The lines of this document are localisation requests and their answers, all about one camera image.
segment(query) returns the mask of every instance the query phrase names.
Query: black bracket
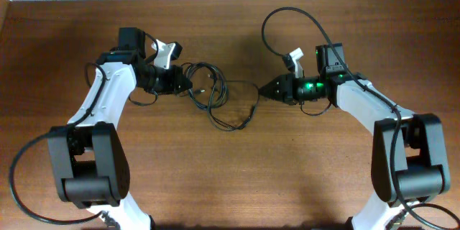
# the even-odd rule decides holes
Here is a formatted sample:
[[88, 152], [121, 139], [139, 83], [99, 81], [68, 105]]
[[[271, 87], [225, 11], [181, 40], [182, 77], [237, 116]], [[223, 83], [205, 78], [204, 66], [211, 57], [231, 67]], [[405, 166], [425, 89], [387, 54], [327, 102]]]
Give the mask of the black bracket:
[[[376, 194], [390, 206], [399, 206], [390, 174], [390, 147], [396, 121], [374, 125], [371, 177]], [[406, 200], [428, 202], [451, 187], [441, 121], [433, 114], [414, 114], [403, 123], [396, 142], [395, 171]], [[420, 154], [406, 157], [405, 147]]]
[[[345, 62], [344, 48], [341, 43], [333, 44], [342, 61]], [[329, 45], [316, 46], [316, 64], [322, 78], [345, 73], [345, 68], [332, 52]]]
[[294, 73], [295, 71], [295, 63], [293, 61], [293, 58], [289, 55], [289, 54], [286, 54], [286, 55], [283, 55], [281, 57], [282, 61], [284, 62], [286, 68], [291, 72], [291, 73]]
[[[129, 166], [113, 124], [78, 127], [48, 139], [57, 194], [78, 208], [118, 206], [129, 190]], [[94, 152], [94, 160], [75, 156]]]

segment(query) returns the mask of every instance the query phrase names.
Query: electrical cord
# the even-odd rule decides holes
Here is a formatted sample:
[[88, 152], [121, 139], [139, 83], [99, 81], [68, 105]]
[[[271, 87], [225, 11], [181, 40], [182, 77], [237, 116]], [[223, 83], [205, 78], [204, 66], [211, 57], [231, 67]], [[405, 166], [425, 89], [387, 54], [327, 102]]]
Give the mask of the electrical cord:
[[60, 127], [59, 129], [56, 129], [55, 131], [42, 134], [42, 135], [34, 138], [32, 141], [26, 143], [25, 146], [23, 146], [20, 149], [20, 151], [16, 154], [16, 156], [14, 156], [13, 162], [11, 163], [11, 166], [9, 168], [9, 177], [8, 177], [8, 179], [9, 179], [9, 189], [10, 189], [11, 194], [13, 196], [14, 202], [22, 210], [22, 212], [24, 212], [26, 215], [30, 216], [31, 218], [33, 218], [35, 220], [41, 221], [43, 223], [55, 224], [55, 225], [81, 224], [81, 223], [91, 221], [93, 219], [97, 219], [101, 215], [101, 212], [99, 212], [99, 213], [97, 213], [97, 214], [95, 214], [93, 216], [90, 216], [88, 218], [74, 219], [74, 220], [57, 220], [57, 219], [41, 216], [41, 215], [31, 211], [27, 206], [24, 205], [24, 203], [19, 198], [19, 195], [18, 195], [18, 193], [16, 191], [16, 186], [14, 184], [14, 169], [16, 168], [17, 163], [18, 163], [19, 159], [21, 158], [21, 156], [30, 147], [33, 147], [38, 142], [40, 142], [40, 141], [42, 141], [44, 139], [47, 139], [49, 137], [54, 137], [57, 133], [61, 133], [61, 132], [67, 131], [69, 129], [75, 128], [75, 126], [77, 126], [78, 124], [83, 122], [86, 118], [88, 118], [91, 115], [91, 112], [94, 109], [94, 107], [96, 106], [97, 101], [98, 101], [99, 97], [101, 96], [102, 90], [104, 89], [104, 85], [106, 84], [107, 76], [106, 76], [104, 70], [101, 68], [101, 66], [98, 65], [98, 64], [95, 64], [95, 63], [87, 63], [86, 64], [86, 66], [85, 66], [85, 75], [88, 75], [87, 69], [88, 69], [89, 66], [94, 66], [94, 67], [98, 68], [101, 71], [101, 73], [102, 73], [102, 82], [101, 82], [101, 86], [99, 86], [99, 89], [98, 89], [96, 95], [94, 96], [93, 102], [88, 107], [88, 109], [86, 109], [86, 112], [84, 113], [84, 115], [81, 118], [79, 118], [77, 121], [73, 122], [73, 123], [70, 123], [70, 124], [67, 124], [66, 126]]
[[323, 115], [323, 114], [326, 113], [326, 111], [329, 110], [329, 108], [331, 108], [331, 105], [332, 105], [332, 103], [329, 101], [329, 105], [328, 105], [322, 112], [318, 112], [318, 113], [315, 113], [315, 114], [311, 114], [311, 113], [305, 112], [305, 111], [303, 110], [303, 104], [304, 104], [304, 103], [305, 103], [304, 101], [300, 103], [300, 110], [301, 110], [304, 114], [307, 114], [307, 115], [309, 115], [309, 116], [320, 116], [320, 115]]
[[158, 93], [156, 91], [152, 91], [152, 93], [155, 95], [155, 100], [153, 102], [150, 102], [150, 103], [142, 103], [142, 102], [139, 102], [139, 101], [131, 100], [131, 94], [129, 94], [128, 100], [131, 101], [134, 105], [138, 105], [138, 106], [141, 106], [141, 107], [149, 106], [149, 105], [152, 105], [152, 104], [156, 103], [157, 100], [158, 100]]
[[[213, 86], [211, 87], [211, 94], [209, 96], [208, 103], [201, 103], [196, 99], [196, 94], [198, 91], [194, 91], [192, 88], [188, 89], [188, 95], [190, 99], [193, 101], [193, 103], [200, 109], [206, 111], [209, 121], [218, 130], [221, 130], [223, 132], [232, 132], [236, 130], [241, 130], [244, 129], [247, 124], [252, 120], [254, 117], [254, 113], [256, 111], [257, 105], [259, 104], [259, 88], [257, 85], [253, 82], [246, 81], [246, 80], [227, 80], [224, 76], [224, 73], [217, 68], [215, 65], [205, 63], [205, 62], [199, 62], [199, 63], [183, 63], [181, 66], [188, 65], [188, 67], [184, 70], [184, 75], [187, 77], [188, 80], [191, 80], [193, 75], [196, 73], [197, 70], [201, 68], [206, 68], [209, 70], [211, 73], [208, 75], [211, 79], [213, 79]], [[227, 87], [227, 83], [248, 83], [252, 86], [254, 86], [257, 90], [257, 100], [254, 105], [251, 107], [251, 111], [248, 115], [248, 117], [239, 125], [239, 126], [234, 126], [226, 123], [225, 121], [220, 120], [216, 116], [213, 115], [213, 109], [217, 109], [222, 107], [227, 103], [229, 100], [229, 89]]]
[[[397, 104], [393, 104], [391, 101], [389, 101], [388, 99], [386, 99], [384, 96], [382, 96], [381, 94], [379, 94], [378, 92], [376, 91], [373, 91], [372, 89], [368, 88], [367, 86], [365, 86], [364, 84], [362, 84], [361, 82], [358, 81], [357, 77], [350, 71], [350, 69], [346, 66], [345, 62], [341, 59], [339, 53], [337, 52], [336, 48], [334, 47], [334, 45], [332, 44], [332, 41], [331, 39], [329, 38], [329, 36], [326, 34], [326, 32], [324, 31], [324, 29], [322, 28], [322, 26], [320, 25], [320, 23], [318, 21], [316, 21], [316, 19], [311, 16], [308, 12], [306, 11], [303, 11], [302, 9], [299, 9], [299, 8], [295, 8], [295, 7], [282, 7], [282, 8], [279, 8], [279, 9], [276, 9], [274, 11], [272, 11], [270, 14], [268, 14], [268, 16], [265, 18], [263, 24], [262, 24], [262, 41], [264, 42], [265, 46], [267, 47], [267, 49], [269, 51], [271, 51], [273, 54], [275, 55], [278, 55], [278, 56], [281, 56], [282, 57], [282, 54], [274, 51], [267, 43], [266, 39], [265, 39], [265, 25], [268, 21], [268, 19], [273, 15], [273, 14], [276, 14], [278, 12], [281, 12], [281, 11], [294, 11], [294, 12], [298, 12], [298, 13], [301, 13], [305, 16], [307, 16], [316, 26], [317, 28], [320, 30], [321, 34], [324, 36], [324, 39], [327, 41], [329, 47], [331, 48], [332, 52], [334, 53], [334, 55], [336, 56], [337, 60], [340, 62], [340, 64], [342, 65], [342, 67], [345, 69], [346, 73], [350, 76], [350, 78], [359, 86], [361, 87], [364, 91], [367, 91], [369, 92], [370, 94], [372, 94], [373, 96], [377, 97], [379, 100], [383, 101], [385, 104], [388, 105], [388, 107], [390, 107], [391, 111], [393, 113], [396, 114], [396, 117], [397, 117], [397, 121], [396, 121], [396, 126], [395, 126], [395, 132], [393, 133], [393, 136], [392, 136], [392, 141], [391, 141], [391, 148], [390, 148], [390, 173], [391, 173], [391, 178], [392, 178], [392, 182], [393, 182], [393, 185], [395, 187], [395, 192], [396, 192], [396, 196], [397, 196], [397, 199], [399, 200], [399, 202], [401, 202], [401, 204], [403, 205], [404, 209], [414, 218], [416, 219], [417, 221], [421, 222], [422, 224], [428, 226], [428, 227], [431, 227], [432, 229], [436, 229], [436, 230], [450, 230], [450, 228], [445, 228], [445, 227], [442, 227], [442, 226], [438, 226], [438, 225], [435, 225], [433, 223], [431, 223], [430, 221], [427, 221], [426, 219], [424, 219], [423, 217], [419, 216], [416, 212], [414, 212], [414, 210], [407, 204], [407, 202], [405, 201], [404, 197], [403, 197], [403, 194], [401, 193], [401, 189], [400, 189], [400, 183], [399, 183], [399, 180], [397, 179], [397, 176], [396, 176], [396, 171], [395, 171], [395, 153], [396, 153], [396, 140], [397, 140], [397, 135], [401, 129], [401, 113], [397, 110]], [[438, 208], [437, 209], [440, 209], [440, 208], [443, 208], [441, 206], [438, 206], [438, 205], [433, 205], [433, 204], [425, 204], [424, 206], [426, 207], [431, 207], [433, 208], [433, 206], [437, 206]], [[448, 215], [454, 215], [455, 214], [453, 212], [451, 212], [450, 210], [448, 210], [447, 208], [443, 208], [443, 209], [440, 209], [444, 212], [446, 212]]]
[[[450, 210], [440, 206], [440, 205], [436, 205], [436, 204], [431, 204], [431, 203], [419, 203], [419, 204], [415, 204], [415, 205], [412, 205], [411, 208], [412, 209], [415, 209], [415, 208], [423, 208], [423, 207], [429, 207], [429, 208], [434, 208], [434, 209], [438, 209], [440, 211], [443, 211], [444, 213], [448, 214], [458, 225], [460, 225], [460, 218], [457, 217], [454, 213], [452, 213]], [[394, 229], [394, 226], [395, 224], [401, 224], [405, 217], [407, 216], [408, 212], [403, 209], [401, 210], [401, 212], [399, 212], [396, 216], [394, 216], [390, 222], [388, 222], [388, 224], [386, 225], [385, 229], [387, 230], [390, 230], [390, 229]]]
[[[205, 90], [204, 89], [198, 89], [198, 90], [194, 90], [193, 94], [194, 95], [198, 95], [198, 94], [201, 94], [201, 93], [204, 93]], [[187, 93], [183, 94], [183, 95], [177, 95], [177, 97], [188, 97], [188, 91]]]

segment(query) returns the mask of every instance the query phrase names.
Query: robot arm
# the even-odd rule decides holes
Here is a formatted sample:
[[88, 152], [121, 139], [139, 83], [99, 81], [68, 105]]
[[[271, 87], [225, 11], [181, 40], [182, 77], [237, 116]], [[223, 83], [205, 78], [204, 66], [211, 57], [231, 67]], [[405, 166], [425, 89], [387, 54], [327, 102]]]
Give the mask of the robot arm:
[[[334, 47], [344, 60], [342, 45], [335, 44]], [[292, 73], [278, 76], [260, 88], [259, 93], [289, 105], [327, 98], [335, 107], [357, 119], [374, 136], [371, 171], [374, 192], [366, 206], [356, 216], [349, 218], [346, 229], [396, 229], [404, 219], [397, 217], [395, 220], [404, 207], [397, 201], [390, 176], [390, 143], [395, 131], [396, 114], [382, 100], [369, 91], [363, 91], [345, 73], [328, 45], [317, 46], [316, 55], [320, 75], [300, 78], [292, 69], [297, 67], [298, 59], [288, 55], [283, 57], [283, 61]], [[356, 74], [356, 77], [368, 89], [378, 92], [363, 75]], [[383, 98], [395, 104], [387, 97]], [[397, 109], [402, 128], [396, 142], [395, 171], [403, 197], [409, 205], [415, 205], [429, 201], [450, 188], [442, 126], [432, 114], [418, 115], [400, 106]], [[405, 147], [419, 149], [420, 154], [406, 157]]]
[[[148, 93], [171, 94], [186, 91], [192, 83], [182, 68], [170, 65], [178, 58], [178, 43], [158, 46], [154, 65], [145, 59], [145, 34], [137, 28], [121, 28], [119, 46], [105, 52], [96, 61], [96, 77], [73, 123], [86, 112], [101, 87], [106, 83], [91, 115], [74, 129], [48, 139], [57, 193], [62, 201], [78, 208], [101, 213], [108, 226], [119, 230], [150, 230], [155, 227], [151, 216], [143, 213], [129, 193], [129, 166], [116, 128], [129, 94], [136, 88]], [[94, 152], [94, 161], [77, 161], [75, 157]]]

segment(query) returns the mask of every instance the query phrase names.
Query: black plastic cover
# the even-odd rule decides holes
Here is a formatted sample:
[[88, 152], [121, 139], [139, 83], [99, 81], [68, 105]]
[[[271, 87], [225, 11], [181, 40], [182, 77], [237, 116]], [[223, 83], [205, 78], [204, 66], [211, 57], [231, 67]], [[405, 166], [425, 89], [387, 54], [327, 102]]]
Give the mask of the black plastic cover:
[[179, 56], [182, 52], [182, 46], [179, 44], [179, 42], [173, 42], [173, 43], [175, 43], [175, 46], [171, 53], [171, 61], [179, 59]]
[[295, 64], [294, 64], [294, 61], [293, 61], [293, 58], [289, 55], [289, 54], [286, 54], [286, 55], [283, 55], [281, 57], [282, 61], [284, 62], [286, 68], [291, 72], [291, 73], [294, 73], [295, 72]]
[[101, 56], [96, 60], [96, 64], [103, 65], [106, 62], [122, 62], [123, 64], [132, 64], [139, 52], [137, 50], [115, 50], [109, 52], [103, 52]]
[[296, 105], [294, 99], [294, 81], [292, 73], [280, 75], [259, 89], [259, 95], [285, 104]]
[[[93, 161], [77, 161], [82, 148], [94, 151]], [[48, 139], [48, 149], [62, 201], [88, 208], [92, 203], [118, 206], [126, 197], [129, 166], [113, 124], [100, 122], [56, 134]]]
[[[390, 148], [396, 127], [394, 119], [374, 124], [371, 178], [376, 194], [388, 203], [397, 199], [390, 174]], [[395, 152], [395, 171], [402, 196], [406, 200], [427, 202], [451, 185], [441, 121], [433, 114], [415, 114], [398, 133]], [[407, 157], [405, 142], [420, 154]]]
[[327, 97], [328, 92], [328, 81], [320, 81], [319, 76], [294, 80], [294, 99], [298, 102], [316, 101]]
[[[344, 48], [341, 43], [333, 44], [340, 58], [345, 62]], [[329, 45], [316, 46], [316, 64], [321, 77], [345, 73], [345, 68], [340, 64]]]
[[155, 74], [155, 84], [151, 89], [158, 94], [177, 95], [193, 87], [180, 66], [171, 65], [169, 69], [155, 67]]
[[139, 56], [145, 58], [145, 32], [136, 27], [120, 28], [118, 33], [119, 50], [138, 50]]

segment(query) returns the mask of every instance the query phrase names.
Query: wooden table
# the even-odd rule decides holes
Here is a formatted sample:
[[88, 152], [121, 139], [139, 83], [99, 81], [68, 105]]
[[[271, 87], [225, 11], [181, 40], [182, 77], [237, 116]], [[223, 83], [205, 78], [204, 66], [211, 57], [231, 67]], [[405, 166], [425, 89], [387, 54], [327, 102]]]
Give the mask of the wooden table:
[[[351, 70], [367, 75], [383, 94], [441, 118], [452, 187], [435, 202], [460, 214], [460, 0], [12, 2], [0, 41], [0, 228], [104, 227], [101, 221], [49, 226], [28, 218], [14, 204], [6, 176], [23, 144], [77, 111], [88, 92], [83, 66], [116, 45], [118, 28], [138, 27], [163, 42], [180, 42], [176, 64], [204, 60], [228, 79], [263, 86], [287, 72], [260, 37], [262, 21], [280, 6], [297, 6], [316, 17], [333, 41], [343, 42]], [[301, 47], [305, 74], [317, 74], [314, 47], [325, 40], [305, 17], [277, 14], [267, 25], [267, 38], [280, 52]], [[205, 77], [197, 75], [195, 86], [209, 87]], [[235, 84], [230, 91], [228, 106], [216, 113], [237, 123], [249, 113], [254, 90]], [[306, 108], [319, 111], [325, 105]], [[338, 109], [309, 117], [298, 106], [262, 99], [246, 129], [223, 133], [190, 99], [161, 96], [154, 106], [127, 103], [118, 134], [131, 169], [130, 191], [162, 225], [344, 222], [372, 192], [371, 134]], [[46, 142], [22, 158], [17, 187], [42, 215], [88, 216], [59, 200]], [[435, 211], [420, 212], [452, 225]]]

